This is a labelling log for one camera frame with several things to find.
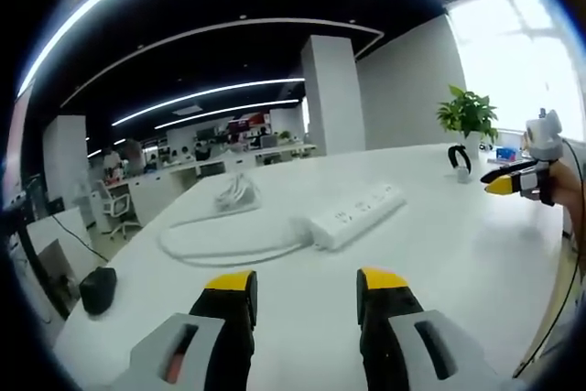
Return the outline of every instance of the green leaves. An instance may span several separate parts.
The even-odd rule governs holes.
[[[498,120],[490,105],[488,96],[481,97],[474,92],[465,92],[450,85],[450,93],[455,96],[451,102],[439,103],[437,117],[439,124],[446,131],[463,132],[468,137],[471,132],[480,132],[489,136],[494,142],[498,133],[492,127],[492,121]]]

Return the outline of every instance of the power strip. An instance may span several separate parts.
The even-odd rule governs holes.
[[[401,192],[389,184],[378,184],[337,204],[315,217],[300,220],[318,249],[336,250],[381,222],[406,203]]]

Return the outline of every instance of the white cable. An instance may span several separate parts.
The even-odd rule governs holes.
[[[234,252],[216,252],[216,253],[180,253],[175,252],[169,249],[168,246],[165,245],[164,242],[164,233],[165,231],[170,231],[172,229],[179,228],[181,226],[187,224],[194,224],[200,222],[206,222],[212,219],[219,219],[222,217],[228,217],[244,212],[251,212],[255,211],[260,208],[260,192],[256,185],[247,178],[243,173],[236,175],[230,185],[230,187],[222,192],[218,197],[215,199],[215,206],[216,212],[210,215],[206,215],[203,217],[198,217],[195,219],[187,220],[185,222],[174,223],[167,228],[167,230],[161,231],[161,233],[157,236],[157,244],[163,253],[168,255],[169,257],[173,258],[174,260],[180,261],[189,266],[196,266],[196,267],[233,267],[233,266],[249,266],[258,263],[264,263],[271,260],[276,260],[282,256],[293,254],[298,250],[301,250],[305,247],[309,247],[311,243],[305,243],[305,240],[300,240],[302,243],[294,243],[291,246],[285,247],[283,245],[279,246],[269,246],[263,249],[255,249],[255,250],[248,250],[248,251],[234,251]],[[239,257],[239,256],[250,256],[250,255],[265,255],[269,252],[275,252],[283,250],[283,252],[277,255],[270,255],[265,256],[263,258],[258,258],[255,260],[250,261],[242,261],[242,262],[231,262],[231,263],[199,263],[196,261],[192,261],[194,259],[206,259],[206,258],[229,258],[229,257]]]

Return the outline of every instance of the ceiling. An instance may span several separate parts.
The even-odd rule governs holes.
[[[30,52],[29,58],[22,58],[23,71],[60,24],[85,1],[38,3],[45,11],[45,26],[38,24],[34,29],[38,38],[27,43]],[[156,125],[179,119],[173,110],[194,103],[207,112],[302,98],[303,83],[257,86],[177,103],[111,127],[124,116],[186,94],[243,82],[302,76],[299,53],[312,34],[350,38],[354,53],[361,58],[442,14],[442,2],[103,0],[63,37],[41,65],[27,124],[43,127],[56,114],[85,114],[92,151],[121,137],[150,137],[156,133]],[[269,18],[296,20],[264,23]],[[251,20],[261,23],[249,23]],[[229,27],[214,28],[231,22]],[[350,24],[368,29],[348,27]],[[195,31],[203,27],[212,29]],[[156,46],[160,40],[189,31],[191,35]]]

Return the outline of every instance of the white chair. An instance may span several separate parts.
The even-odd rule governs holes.
[[[130,194],[123,194],[115,197],[110,191],[108,191],[101,180],[98,180],[97,184],[98,192],[100,193],[100,198],[103,203],[103,212],[113,219],[120,219],[120,223],[118,223],[118,225],[110,232],[110,240],[113,240],[114,234],[120,230],[122,230],[123,238],[126,239],[126,228],[129,226],[138,228],[142,227],[139,222],[133,222],[121,218],[130,211]]]

